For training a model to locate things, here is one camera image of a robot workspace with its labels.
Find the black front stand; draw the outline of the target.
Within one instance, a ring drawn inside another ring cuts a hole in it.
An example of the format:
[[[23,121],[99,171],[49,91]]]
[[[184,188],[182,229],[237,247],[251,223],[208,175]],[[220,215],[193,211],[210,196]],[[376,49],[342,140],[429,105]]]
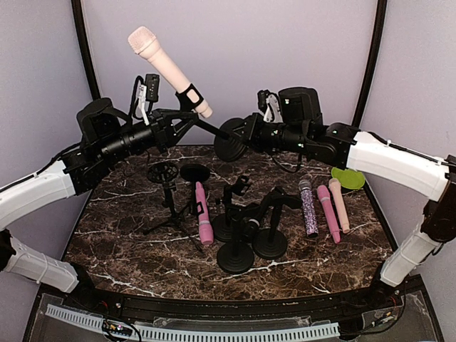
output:
[[[180,103],[181,111],[193,111],[178,94],[175,93]],[[195,125],[214,136],[214,152],[224,162],[234,162],[240,159],[247,151],[247,146],[242,142],[244,120],[231,118],[225,121],[219,128],[199,119]]]

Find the black stand holding small pink microphone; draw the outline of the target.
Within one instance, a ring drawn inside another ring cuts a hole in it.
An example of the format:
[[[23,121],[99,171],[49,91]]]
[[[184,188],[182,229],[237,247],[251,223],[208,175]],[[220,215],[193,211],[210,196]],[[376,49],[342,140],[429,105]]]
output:
[[[205,182],[210,177],[210,170],[208,167],[201,164],[186,164],[180,168],[180,176],[186,182],[190,182],[191,197],[190,197],[190,213],[197,216],[197,200],[196,200],[196,182]]]

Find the purple glitter microphone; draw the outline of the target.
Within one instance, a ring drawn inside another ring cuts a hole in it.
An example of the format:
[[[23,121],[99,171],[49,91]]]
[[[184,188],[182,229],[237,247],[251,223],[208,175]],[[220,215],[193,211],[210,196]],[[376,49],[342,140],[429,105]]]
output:
[[[299,192],[304,213],[306,235],[309,239],[316,238],[318,236],[318,224],[314,209],[314,195],[311,189],[311,183],[308,180],[300,180]]]

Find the large pink microphone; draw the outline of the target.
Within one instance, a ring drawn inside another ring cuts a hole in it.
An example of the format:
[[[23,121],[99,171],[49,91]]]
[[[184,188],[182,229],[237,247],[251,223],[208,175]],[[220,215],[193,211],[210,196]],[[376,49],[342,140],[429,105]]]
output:
[[[331,195],[330,192],[325,185],[319,185],[317,187],[317,195],[318,199],[321,203],[323,208],[323,212],[327,221],[327,225],[329,228],[329,232],[333,238],[335,244],[339,244],[341,242],[340,236],[340,229],[338,225],[338,221],[336,219],[335,212],[333,210],[333,205],[331,202]]]

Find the beige microphone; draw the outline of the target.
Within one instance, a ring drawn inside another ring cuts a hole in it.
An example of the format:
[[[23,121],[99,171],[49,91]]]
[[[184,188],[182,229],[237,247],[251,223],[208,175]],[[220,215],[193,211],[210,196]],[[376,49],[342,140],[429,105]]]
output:
[[[333,196],[333,201],[336,206],[339,223],[344,234],[350,232],[350,222],[346,211],[345,202],[341,191],[341,183],[336,178],[331,178],[328,182],[328,188]]]
[[[128,43],[137,55],[145,59],[160,73],[177,94],[189,104],[191,110],[203,118],[209,118],[213,114],[209,103],[167,55],[151,30],[145,26],[138,27],[128,36]]]

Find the black microphone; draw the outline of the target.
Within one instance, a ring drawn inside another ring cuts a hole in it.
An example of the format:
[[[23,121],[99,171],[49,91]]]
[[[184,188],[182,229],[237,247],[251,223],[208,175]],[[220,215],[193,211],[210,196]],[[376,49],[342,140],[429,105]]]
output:
[[[260,204],[255,204],[253,207],[246,209],[242,232],[244,242],[251,243],[253,241],[256,233],[259,231],[263,217],[264,210]]]

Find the black stand holding beige microphone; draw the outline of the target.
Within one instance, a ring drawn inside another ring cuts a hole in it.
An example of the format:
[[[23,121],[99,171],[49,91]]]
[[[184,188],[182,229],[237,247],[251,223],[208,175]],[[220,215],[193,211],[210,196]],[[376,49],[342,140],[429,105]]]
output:
[[[243,209],[243,206],[234,204],[232,198],[233,195],[244,196],[250,186],[249,177],[246,175],[240,175],[235,183],[224,186],[222,198],[218,200],[218,203],[223,204],[224,212],[211,221],[213,235],[217,241],[229,242],[232,240],[232,218]]]

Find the black stand with black microphone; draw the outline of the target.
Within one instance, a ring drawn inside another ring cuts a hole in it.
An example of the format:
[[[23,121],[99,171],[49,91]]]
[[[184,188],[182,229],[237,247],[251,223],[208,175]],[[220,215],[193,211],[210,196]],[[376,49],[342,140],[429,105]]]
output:
[[[258,221],[260,226],[268,208],[272,207],[270,228],[258,229],[252,240],[254,253],[266,260],[275,260],[285,255],[288,240],[285,235],[278,230],[283,206],[290,209],[299,209],[301,200],[296,195],[290,195],[280,187],[276,186],[261,201],[258,214],[249,220],[249,223]]]

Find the small pink microphone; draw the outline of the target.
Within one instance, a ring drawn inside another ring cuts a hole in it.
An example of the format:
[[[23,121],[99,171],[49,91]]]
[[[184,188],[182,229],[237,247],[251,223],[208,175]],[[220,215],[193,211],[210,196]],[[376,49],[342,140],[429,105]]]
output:
[[[203,245],[211,245],[214,242],[214,233],[209,218],[206,194],[201,182],[195,183],[195,196],[197,203],[197,218],[199,225],[199,239]]]

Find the black round-base desk stand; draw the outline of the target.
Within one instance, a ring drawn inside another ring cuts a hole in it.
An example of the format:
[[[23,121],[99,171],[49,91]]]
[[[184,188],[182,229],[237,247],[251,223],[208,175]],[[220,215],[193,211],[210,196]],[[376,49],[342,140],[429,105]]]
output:
[[[244,215],[246,209],[255,204],[243,207],[242,211],[232,218],[232,240],[224,242],[217,252],[217,264],[221,270],[228,274],[243,274],[254,263],[254,252],[247,242],[242,239],[244,228]]]

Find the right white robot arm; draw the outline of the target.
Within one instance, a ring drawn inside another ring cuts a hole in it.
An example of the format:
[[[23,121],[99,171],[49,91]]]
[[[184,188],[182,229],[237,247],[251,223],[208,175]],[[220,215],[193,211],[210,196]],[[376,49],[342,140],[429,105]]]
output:
[[[382,265],[379,282],[364,292],[363,302],[379,309],[418,264],[455,238],[455,157],[433,157],[384,140],[344,123],[325,125],[313,88],[278,93],[280,122],[259,113],[243,124],[242,141],[250,148],[296,152],[341,170],[376,175],[427,197],[423,220]]]

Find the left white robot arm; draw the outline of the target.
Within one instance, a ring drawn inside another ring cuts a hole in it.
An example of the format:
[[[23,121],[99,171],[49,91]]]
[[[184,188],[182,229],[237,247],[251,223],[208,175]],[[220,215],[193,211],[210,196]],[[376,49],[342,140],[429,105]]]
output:
[[[133,123],[109,98],[89,103],[76,116],[81,141],[53,157],[39,171],[1,189],[1,270],[44,283],[86,311],[100,305],[100,294],[79,266],[40,253],[13,237],[7,227],[46,205],[95,188],[122,160],[151,147],[164,152],[199,120],[193,111],[158,109]]]

